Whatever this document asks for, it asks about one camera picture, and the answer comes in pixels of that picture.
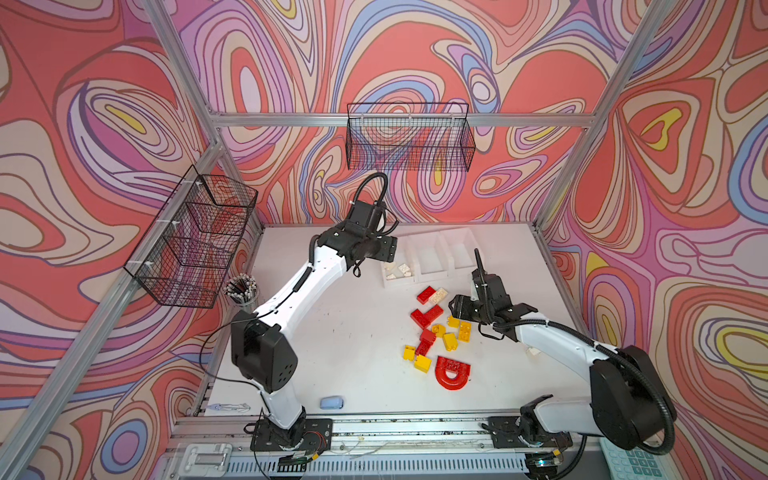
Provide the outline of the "cream long lego brick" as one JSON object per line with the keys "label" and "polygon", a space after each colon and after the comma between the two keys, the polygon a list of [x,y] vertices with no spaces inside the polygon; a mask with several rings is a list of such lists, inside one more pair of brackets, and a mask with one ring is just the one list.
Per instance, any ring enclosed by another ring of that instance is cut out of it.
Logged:
{"label": "cream long lego brick", "polygon": [[442,302],[446,296],[448,295],[448,292],[444,288],[440,288],[436,290],[431,296],[429,301],[435,305]]}

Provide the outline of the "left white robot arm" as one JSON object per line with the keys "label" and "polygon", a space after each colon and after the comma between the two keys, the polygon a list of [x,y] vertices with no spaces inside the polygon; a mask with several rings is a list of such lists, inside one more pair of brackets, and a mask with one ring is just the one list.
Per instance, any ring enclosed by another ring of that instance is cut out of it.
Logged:
{"label": "left white robot arm", "polygon": [[355,200],[344,220],[311,238],[307,261],[272,298],[230,323],[231,362],[258,389],[267,419],[281,430],[294,429],[306,415],[291,383],[299,364],[291,345],[295,330],[347,272],[358,275],[368,259],[394,259],[396,227],[385,226],[386,211],[382,200]]}

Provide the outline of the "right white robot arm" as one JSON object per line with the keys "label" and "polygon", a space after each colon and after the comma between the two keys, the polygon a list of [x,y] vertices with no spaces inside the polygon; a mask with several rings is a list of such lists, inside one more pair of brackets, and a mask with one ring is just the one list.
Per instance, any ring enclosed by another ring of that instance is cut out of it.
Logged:
{"label": "right white robot arm", "polygon": [[449,302],[453,317],[489,326],[493,339],[508,338],[566,366],[589,385],[588,396],[542,395],[520,409],[527,441],[545,434],[600,436],[624,450],[666,455],[674,447],[676,409],[649,355],[637,346],[614,347],[549,319],[535,307],[512,302],[502,279],[477,268],[473,293]]}

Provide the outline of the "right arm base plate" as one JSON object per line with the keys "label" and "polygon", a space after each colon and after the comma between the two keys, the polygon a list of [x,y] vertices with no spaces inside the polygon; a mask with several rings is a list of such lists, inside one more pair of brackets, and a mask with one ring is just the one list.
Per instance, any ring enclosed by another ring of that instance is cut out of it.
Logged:
{"label": "right arm base plate", "polygon": [[520,416],[488,417],[480,427],[490,435],[496,449],[567,449],[573,446],[569,433],[550,433],[534,427]]}

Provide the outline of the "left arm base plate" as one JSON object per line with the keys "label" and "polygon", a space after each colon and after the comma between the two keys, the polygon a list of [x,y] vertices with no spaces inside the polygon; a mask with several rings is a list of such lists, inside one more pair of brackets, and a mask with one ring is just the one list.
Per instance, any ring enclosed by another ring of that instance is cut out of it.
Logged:
{"label": "left arm base plate", "polygon": [[244,427],[251,434],[250,450],[254,452],[322,453],[331,447],[333,420],[331,418],[300,418],[289,428],[282,429],[268,419],[260,419]]}

